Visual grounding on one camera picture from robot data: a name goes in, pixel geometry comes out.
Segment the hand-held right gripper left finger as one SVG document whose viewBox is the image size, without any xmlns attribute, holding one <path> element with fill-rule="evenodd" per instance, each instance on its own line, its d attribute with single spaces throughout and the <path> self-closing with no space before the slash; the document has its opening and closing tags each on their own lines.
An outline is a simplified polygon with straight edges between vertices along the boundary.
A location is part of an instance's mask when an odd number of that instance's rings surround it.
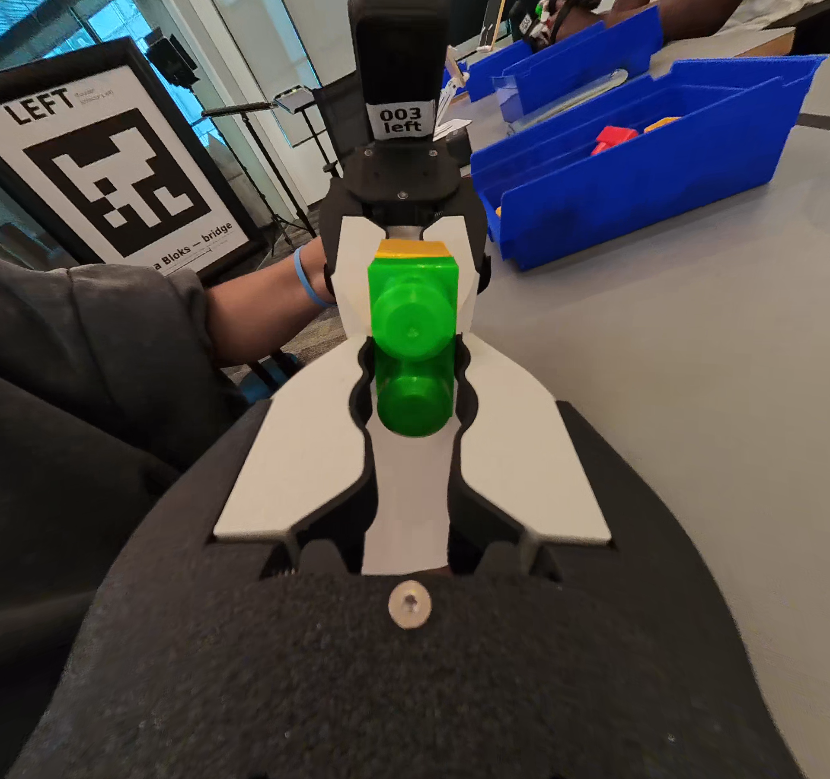
<svg viewBox="0 0 830 779">
<path fill-rule="evenodd" d="M 294 565 L 318 541 L 361 575 L 379 508 L 368 420 L 374 341 L 348 338 L 271 398 L 213 527 L 223 544 L 281 545 Z"/>
</svg>

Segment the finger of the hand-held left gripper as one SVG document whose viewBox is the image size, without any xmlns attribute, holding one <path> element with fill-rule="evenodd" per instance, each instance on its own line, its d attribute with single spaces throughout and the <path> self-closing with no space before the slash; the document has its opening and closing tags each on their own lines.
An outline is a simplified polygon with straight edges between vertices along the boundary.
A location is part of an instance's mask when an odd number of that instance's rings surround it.
<svg viewBox="0 0 830 779">
<path fill-rule="evenodd" d="M 456 335 L 471 330 L 480 275 L 476 270 L 472 247 L 463 216 L 444 216 L 423 230 L 425 242 L 442 242 L 459 269 Z"/>
<path fill-rule="evenodd" d="M 362 216 L 342 219 L 336 259 L 336 303 L 347 338 L 371 335 L 368 266 L 386 231 Z"/>
</svg>

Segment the black tripod stand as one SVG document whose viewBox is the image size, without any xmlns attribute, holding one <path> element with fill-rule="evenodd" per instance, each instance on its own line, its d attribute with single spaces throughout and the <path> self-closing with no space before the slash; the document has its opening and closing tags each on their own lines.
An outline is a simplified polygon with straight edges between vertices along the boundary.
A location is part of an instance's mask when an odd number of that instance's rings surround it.
<svg viewBox="0 0 830 779">
<path fill-rule="evenodd" d="M 271 214 L 271 219 L 274 223 L 275 230 L 279 234 L 281 234 L 281 236 L 285 239 L 286 244 L 288 244 L 289 247 L 293 250 L 296 247 L 290 239 L 288 232 L 286 231 L 289 227 L 290 222 L 294 223 L 299 221 L 299 227 L 301 227 L 311 238 L 317 237 L 318 234 L 316 229 L 311 224 L 306 211 L 298 202 L 290 185 L 286 183 L 285 178 L 282 175 L 282 172 L 279 170 L 274 159 L 269 153 L 269 150 L 266 148 L 261 136 L 259 135 L 259 133 L 257 133 L 254 127 L 252 115 L 255 113 L 271 110 L 273 110 L 273 103 L 268 100 L 263 100 L 238 105 L 226 105 L 223 107 L 213 109 L 202 109 L 200 119 L 202 121 L 215 121 L 218 119 L 239 118 L 239 120 L 242 121 L 242 126 L 244 130 L 246 130 L 247 139 L 250 143 L 252 143 L 252 148 L 255 147 L 258 150 L 258 157 L 261 158 L 260 161 L 262 162 L 263 166 L 266 166 L 267 169 L 270 171 L 271 179 L 275 180 L 277 185 L 281 188 L 281 196 L 284 199 L 284 202 L 285 200 L 287 200 L 287 203 L 285 205 L 294 215 L 291 221 L 275 212 L 273 206 L 268 202 L 265 193 L 263 193 L 260 190 L 260 188 L 256 185 L 255 181 L 250 177 L 250 172 L 243 164 L 243 161 L 240 158 L 238 158 L 238 156 L 236 156 L 236 152 L 234 152 L 230 146 L 228 146 L 228 148 L 233 152 L 234 157 L 237 159 L 237 161 L 240 162 L 240 165 L 243 167 L 243 172 L 246 174 L 246 176 L 249 176 L 249 179 L 251 179 L 252 183 L 255 185 L 257 193 L 260 195 L 265 207 L 269 210 Z"/>
</svg>

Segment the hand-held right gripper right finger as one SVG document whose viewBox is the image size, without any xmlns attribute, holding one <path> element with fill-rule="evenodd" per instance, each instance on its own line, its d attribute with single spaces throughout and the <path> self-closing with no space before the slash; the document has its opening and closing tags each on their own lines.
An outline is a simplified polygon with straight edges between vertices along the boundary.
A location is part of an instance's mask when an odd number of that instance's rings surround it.
<svg viewBox="0 0 830 779">
<path fill-rule="evenodd" d="M 555 547 L 613 536 L 553 394 L 471 333 L 456 338 L 456 417 L 447 490 L 449 559 L 552 573 Z"/>
</svg>

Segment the blue wristband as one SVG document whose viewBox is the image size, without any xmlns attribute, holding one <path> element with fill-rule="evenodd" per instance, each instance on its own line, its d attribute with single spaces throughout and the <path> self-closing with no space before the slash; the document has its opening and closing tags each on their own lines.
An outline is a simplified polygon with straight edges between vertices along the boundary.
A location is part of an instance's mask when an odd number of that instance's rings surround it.
<svg viewBox="0 0 830 779">
<path fill-rule="evenodd" d="M 302 265 L 301 252 L 302 252 L 301 247 L 296 248 L 296 250 L 294 250 L 294 252 L 292 254 L 292 259 L 293 259 L 293 266 L 294 266 L 294 269 L 295 269 L 295 273 L 296 273 L 298 281 L 300 282 L 300 285 L 301 285 L 302 289 L 305 291 L 306 296 L 310 299 L 310 301 L 315 306 L 320 307 L 322 309 L 330 308 L 331 306 L 334 305 L 334 302 L 329 302 L 329 301 L 321 298 L 318 295 L 317 291 L 312 286 L 312 284 L 310 283 L 310 280 L 309 280 L 308 276 L 306 275 L 306 271 L 305 271 L 305 269 Z"/>
</svg>

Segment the green two-stud toy block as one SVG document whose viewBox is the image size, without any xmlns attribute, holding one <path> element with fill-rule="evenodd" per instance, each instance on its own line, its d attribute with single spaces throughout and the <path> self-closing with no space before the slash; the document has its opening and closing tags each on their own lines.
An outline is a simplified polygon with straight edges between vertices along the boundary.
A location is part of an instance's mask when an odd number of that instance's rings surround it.
<svg viewBox="0 0 830 779">
<path fill-rule="evenodd" d="M 392 249 L 368 266 L 380 421 L 400 436 L 431 436 L 453 410 L 459 267 L 441 242 Z"/>
</svg>

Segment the blue plastic bin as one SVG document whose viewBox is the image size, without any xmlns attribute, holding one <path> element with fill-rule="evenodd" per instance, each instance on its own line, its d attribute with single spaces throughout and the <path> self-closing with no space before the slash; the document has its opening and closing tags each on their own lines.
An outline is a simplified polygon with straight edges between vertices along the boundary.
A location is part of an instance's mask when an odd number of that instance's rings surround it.
<svg viewBox="0 0 830 779">
<path fill-rule="evenodd" d="M 825 59 L 678 60 L 474 152 L 491 240 L 530 270 L 769 183 Z M 590 154 L 605 126 L 668 116 Z"/>
<path fill-rule="evenodd" d="M 514 41 L 509 46 L 490 53 L 469 66 L 465 89 L 472 103 L 480 101 L 495 91 L 493 79 L 501 77 L 504 70 L 529 57 L 530 46 L 525 41 Z"/>
<path fill-rule="evenodd" d="M 613 27 L 596 24 L 505 68 L 492 79 L 501 115 L 513 123 L 591 83 L 625 70 L 645 74 L 663 44 L 656 6 Z"/>
</svg>

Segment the pile of colourful toy blocks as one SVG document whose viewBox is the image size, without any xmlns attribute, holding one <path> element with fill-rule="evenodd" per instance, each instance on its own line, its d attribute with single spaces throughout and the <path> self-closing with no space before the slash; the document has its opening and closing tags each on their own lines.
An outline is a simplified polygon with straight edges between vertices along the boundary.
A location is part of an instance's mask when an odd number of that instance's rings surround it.
<svg viewBox="0 0 830 779">
<path fill-rule="evenodd" d="M 659 130 L 667 125 L 679 121 L 680 119 L 681 117 L 679 116 L 664 117 L 646 126 L 642 130 L 619 127 L 615 125 L 607 125 L 597 135 L 595 139 L 595 145 L 590 154 L 594 156 L 599 153 L 606 152 L 612 148 L 617 147 L 620 144 L 634 140 L 642 134 L 647 134 L 649 132 Z"/>
</svg>

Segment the framed black white marker sign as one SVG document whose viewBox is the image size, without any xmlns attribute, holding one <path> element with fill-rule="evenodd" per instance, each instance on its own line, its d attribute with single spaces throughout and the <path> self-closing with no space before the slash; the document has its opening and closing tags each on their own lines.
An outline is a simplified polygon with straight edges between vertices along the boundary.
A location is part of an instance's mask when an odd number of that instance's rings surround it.
<svg viewBox="0 0 830 779">
<path fill-rule="evenodd" d="M 260 228 L 130 38 L 2 70 L 2 190 L 80 264 L 212 282 Z"/>
</svg>

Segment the person's left forearm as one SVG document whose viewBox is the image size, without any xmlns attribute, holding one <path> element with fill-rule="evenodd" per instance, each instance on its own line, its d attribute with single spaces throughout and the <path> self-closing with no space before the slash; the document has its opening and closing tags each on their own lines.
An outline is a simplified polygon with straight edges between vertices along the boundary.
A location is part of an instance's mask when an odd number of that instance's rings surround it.
<svg viewBox="0 0 830 779">
<path fill-rule="evenodd" d="M 301 247 L 318 295 L 326 255 Z M 90 423 L 172 452 L 172 421 L 186 399 L 212 391 L 223 368 L 276 352 L 324 309 L 306 296 L 293 259 L 205 287 L 191 270 L 95 264 L 36 271 L 2 262 L 2 376 Z"/>
</svg>

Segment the yellow one-stud toy block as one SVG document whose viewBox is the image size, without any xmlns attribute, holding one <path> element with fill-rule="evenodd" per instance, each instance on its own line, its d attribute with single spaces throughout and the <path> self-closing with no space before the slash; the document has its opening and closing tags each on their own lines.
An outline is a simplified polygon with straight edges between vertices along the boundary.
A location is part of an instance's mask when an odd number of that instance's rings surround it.
<svg viewBox="0 0 830 779">
<path fill-rule="evenodd" d="M 376 260 L 405 260 L 452 257 L 444 242 L 414 241 L 403 238 L 381 240 L 375 252 Z"/>
</svg>

